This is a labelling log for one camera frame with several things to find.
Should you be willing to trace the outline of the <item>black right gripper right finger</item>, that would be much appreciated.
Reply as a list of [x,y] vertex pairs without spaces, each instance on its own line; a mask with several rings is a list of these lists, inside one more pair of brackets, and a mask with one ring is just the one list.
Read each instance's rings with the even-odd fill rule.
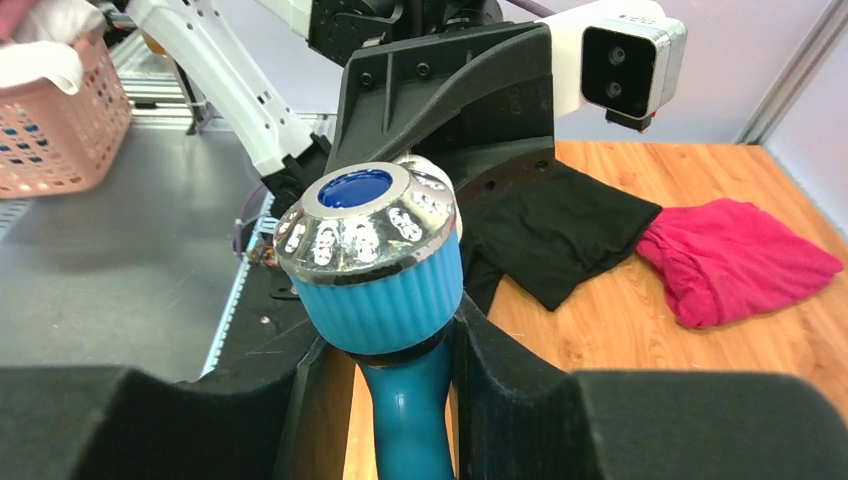
[[753,372],[564,372],[464,298],[451,336],[462,479],[843,479],[811,384]]

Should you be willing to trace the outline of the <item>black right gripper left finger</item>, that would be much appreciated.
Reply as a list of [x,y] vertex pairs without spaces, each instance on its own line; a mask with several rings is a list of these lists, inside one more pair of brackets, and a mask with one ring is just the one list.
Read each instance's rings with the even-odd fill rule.
[[294,479],[329,346],[292,331],[194,382],[126,366],[5,367],[5,479]]

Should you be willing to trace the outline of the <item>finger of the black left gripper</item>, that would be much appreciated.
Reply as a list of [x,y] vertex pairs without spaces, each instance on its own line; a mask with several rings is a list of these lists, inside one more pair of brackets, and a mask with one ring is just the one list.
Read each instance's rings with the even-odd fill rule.
[[325,170],[404,153],[477,199],[555,170],[552,35],[501,23],[355,52]]

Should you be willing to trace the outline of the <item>blue water faucet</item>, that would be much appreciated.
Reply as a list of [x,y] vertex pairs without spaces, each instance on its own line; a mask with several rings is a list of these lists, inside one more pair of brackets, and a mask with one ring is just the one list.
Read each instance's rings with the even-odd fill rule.
[[280,218],[275,257],[323,339],[360,366],[382,479],[450,479],[447,340],[463,296],[448,175],[420,155],[345,167]]

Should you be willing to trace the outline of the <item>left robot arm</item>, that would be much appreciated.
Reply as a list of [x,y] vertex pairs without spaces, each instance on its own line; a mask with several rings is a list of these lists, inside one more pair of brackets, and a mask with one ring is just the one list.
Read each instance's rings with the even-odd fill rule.
[[158,42],[228,122],[270,192],[320,177],[426,159],[461,194],[541,176],[554,158],[548,29],[503,19],[494,1],[289,1],[309,47],[343,69],[336,126],[293,112],[213,1],[131,1]]

